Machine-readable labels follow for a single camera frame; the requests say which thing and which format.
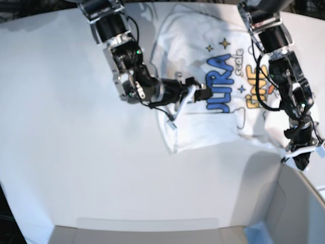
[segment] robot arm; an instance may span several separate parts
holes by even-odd
[[[143,63],[138,40],[131,34],[127,22],[132,18],[124,12],[124,5],[120,0],[71,1],[78,4],[88,19],[97,44],[104,46],[104,54],[113,72],[113,81],[121,100],[130,104],[141,103],[149,108],[170,103],[177,104],[176,108],[183,108],[184,103],[189,101],[188,96],[192,96],[193,102],[212,96],[211,89],[199,84],[194,78],[188,78],[182,84],[180,79],[150,76]],[[179,114],[179,111],[174,114],[169,110],[164,112],[171,121]]]
[[[320,149],[320,154],[323,153],[324,140],[319,135],[310,114],[314,100],[308,80],[304,77],[295,53],[289,49],[293,41],[279,14],[279,11],[290,2],[291,0],[246,0],[238,4],[238,9],[252,42],[261,52],[256,60],[257,74],[261,70],[259,65],[263,55],[269,56],[269,73],[281,95],[280,106],[270,108],[261,100],[258,75],[256,76],[257,98],[267,110],[284,110],[288,115],[290,129],[284,134],[290,139],[290,144],[283,161],[293,158],[296,166],[304,170],[309,164],[312,151]]]

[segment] wire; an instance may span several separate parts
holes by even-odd
[[[267,104],[265,104],[264,102],[263,102],[263,100],[261,99],[261,96],[260,96],[260,94],[259,94],[259,70],[261,69],[260,68],[260,63],[261,63],[261,60],[262,60],[262,55],[260,55],[259,57],[258,57],[258,60],[257,60],[257,66],[256,66],[256,87],[255,87],[255,89],[256,89],[256,96],[257,96],[257,100],[259,101],[259,103],[265,108],[265,109],[267,109],[267,110],[269,110],[269,111],[280,111],[280,108],[271,108],[271,107],[269,107]]]
[[[256,62],[256,64],[257,64],[257,59],[256,59],[256,56],[255,56],[255,51],[254,51],[254,44],[255,44],[255,43],[253,42],[253,39],[251,39],[251,41],[252,41],[253,57],[254,57],[254,60],[255,60],[255,62]],[[278,85],[275,84],[274,81],[271,80],[271,79],[269,78],[269,76],[266,75],[262,69],[261,69],[261,72],[262,72],[262,74],[266,77],[266,79],[267,79],[267,80],[268,80],[272,85],[275,86],[275,88],[279,89]]]
[[[309,115],[309,118],[310,118],[310,120],[311,120],[311,122],[312,122],[312,124],[313,124],[313,129],[314,129],[314,132],[315,132],[315,135],[316,135],[317,139],[319,140],[320,143],[323,143],[324,140],[320,137],[319,133],[317,132],[316,127],[315,127],[314,120],[313,120],[313,118],[311,117],[311,115]]]
[[[127,16],[125,13],[121,12],[121,14],[123,14],[124,16],[126,16],[127,21],[128,20],[131,20],[133,22],[133,24],[136,26],[136,29],[137,29],[137,39],[136,39],[136,41],[137,41],[137,44],[139,44],[140,31],[139,31],[139,26],[138,26],[137,22],[132,17]]]
[[[138,26],[137,22],[132,17],[128,16],[126,19],[127,20],[130,19],[134,23],[134,25],[136,26],[136,29],[137,29],[137,44],[139,46],[139,39],[140,39],[139,26]],[[137,64],[137,61],[138,61],[137,60],[138,59],[137,52],[134,53],[133,59],[135,59],[134,60],[134,66],[133,66],[133,81],[135,81],[136,80],[136,77],[135,77],[135,74],[136,74],[136,64]],[[167,113],[163,109],[160,109],[160,108],[157,108],[157,107],[150,107],[149,105],[144,104],[143,101],[142,101],[142,99],[140,98],[140,95],[139,95],[138,90],[136,88],[134,90],[135,90],[135,92],[136,92],[136,94],[138,96],[138,98],[136,98],[136,97],[135,98],[141,103],[141,105],[146,106],[146,107],[148,107],[150,109],[156,109],[158,111],[161,111],[161,112],[165,113],[165,115],[169,118],[170,121],[174,121],[175,120],[174,117],[171,114]]]

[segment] white table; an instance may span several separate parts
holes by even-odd
[[[155,4],[156,27],[173,5]],[[236,6],[190,5],[242,25]],[[143,19],[153,8],[127,9],[141,32],[150,31]],[[282,16],[324,104],[325,22]],[[145,50],[150,35],[141,39]],[[102,49],[77,9],[0,25],[0,77],[0,182],[29,243],[47,243],[54,225],[97,228],[97,219],[103,229],[143,231],[162,220],[193,220],[193,229],[247,225],[277,176],[278,156],[244,142],[168,154],[155,113],[119,101]],[[325,165],[316,155],[311,160],[308,177],[325,185]],[[142,224],[135,229],[132,221]]]

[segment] yellow star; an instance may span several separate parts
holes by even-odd
[[[221,44],[222,46],[224,46],[224,48],[226,48],[228,45],[230,45],[229,42],[227,42],[227,40],[224,38],[222,42],[219,42],[219,44]]]
[[[209,46],[206,47],[206,49],[207,49],[209,52],[211,52],[211,50],[213,50],[213,47],[211,47],[211,45],[209,44]]]

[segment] white cloth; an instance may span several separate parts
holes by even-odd
[[[193,76],[213,91],[212,98],[185,108],[175,122],[177,130],[172,130],[166,116],[158,113],[159,127],[172,152],[240,138],[268,148],[287,145],[283,134],[288,128],[287,115],[269,113],[257,101],[256,62],[246,28],[177,5],[162,24],[151,62],[159,77],[174,78],[181,72],[183,78]],[[266,74],[267,65],[265,57],[261,67]],[[269,106],[278,106],[277,90],[263,74],[259,77],[262,99]],[[276,139],[270,140],[266,128],[276,131]]]

